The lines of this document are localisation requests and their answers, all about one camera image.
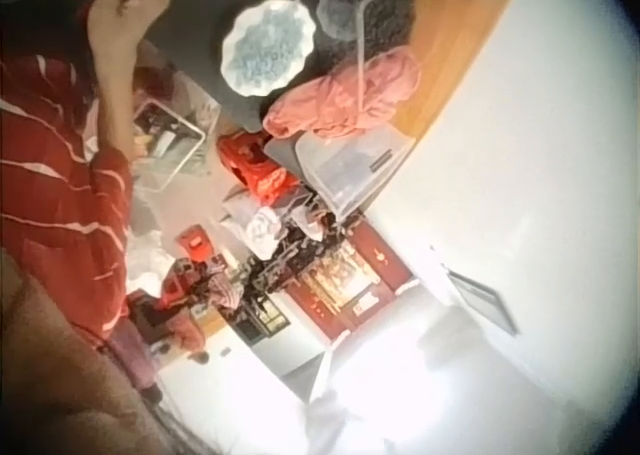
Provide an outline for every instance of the hand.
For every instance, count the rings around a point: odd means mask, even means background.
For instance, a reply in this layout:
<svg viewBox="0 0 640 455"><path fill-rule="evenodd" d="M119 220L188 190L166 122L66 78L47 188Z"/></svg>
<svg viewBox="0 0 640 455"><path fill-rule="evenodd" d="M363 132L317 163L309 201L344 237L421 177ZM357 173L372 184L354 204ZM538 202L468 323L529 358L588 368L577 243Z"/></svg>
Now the hand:
<svg viewBox="0 0 640 455"><path fill-rule="evenodd" d="M131 77L137 47L170 0L95 0L89 11L89 43L98 77Z"/></svg>

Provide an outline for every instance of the red striped shirt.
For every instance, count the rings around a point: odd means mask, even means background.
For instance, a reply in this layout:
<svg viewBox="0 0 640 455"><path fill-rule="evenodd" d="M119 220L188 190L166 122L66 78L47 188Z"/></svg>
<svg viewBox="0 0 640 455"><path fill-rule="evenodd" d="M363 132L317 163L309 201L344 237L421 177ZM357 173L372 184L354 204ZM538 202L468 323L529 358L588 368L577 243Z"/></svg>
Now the red striped shirt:
<svg viewBox="0 0 640 455"><path fill-rule="evenodd" d="M126 296L129 164L110 147L85 160L86 113L70 64L33 56L1 68L2 246L99 344Z"/></svg>

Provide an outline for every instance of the red bag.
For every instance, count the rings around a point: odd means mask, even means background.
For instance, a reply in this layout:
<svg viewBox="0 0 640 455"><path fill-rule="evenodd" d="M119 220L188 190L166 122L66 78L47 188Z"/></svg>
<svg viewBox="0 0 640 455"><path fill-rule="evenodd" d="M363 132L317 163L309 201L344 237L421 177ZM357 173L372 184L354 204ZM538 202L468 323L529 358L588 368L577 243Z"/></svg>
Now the red bag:
<svg viewBox="0 0 640 455"><path fill-rule="evenodd" d="M220 161L261 205L271 206L300 181L264 153L271 139L266 132L236 132L216 143Z"/></svg>

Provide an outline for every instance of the wooden surface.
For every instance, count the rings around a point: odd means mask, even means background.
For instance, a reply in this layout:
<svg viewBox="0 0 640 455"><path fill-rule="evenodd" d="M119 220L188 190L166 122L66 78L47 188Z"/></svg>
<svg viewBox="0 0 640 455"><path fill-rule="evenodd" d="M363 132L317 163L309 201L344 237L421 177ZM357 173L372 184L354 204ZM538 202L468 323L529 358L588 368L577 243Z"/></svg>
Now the wooden surface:
<svg viewBox="0 0 640 455"><path fill-rule="evenodd" d="M416 0L411 48L422 78L394 125L421 139L459 85L509 0Z"/></svg>

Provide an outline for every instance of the bright light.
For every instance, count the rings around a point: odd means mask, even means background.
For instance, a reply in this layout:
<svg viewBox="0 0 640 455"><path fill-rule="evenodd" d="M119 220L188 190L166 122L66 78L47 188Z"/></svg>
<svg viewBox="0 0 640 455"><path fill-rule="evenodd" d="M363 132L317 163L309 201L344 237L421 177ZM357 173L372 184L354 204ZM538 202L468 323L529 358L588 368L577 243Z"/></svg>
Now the bright light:
<svg viewBox="0 0 640 455"><path fill-rule="evenodd" d="M387 439L410 440L440 418L446 400L443 381L423 358L415 330L388 330L358 351L331 385L345 408Z"/></svg>

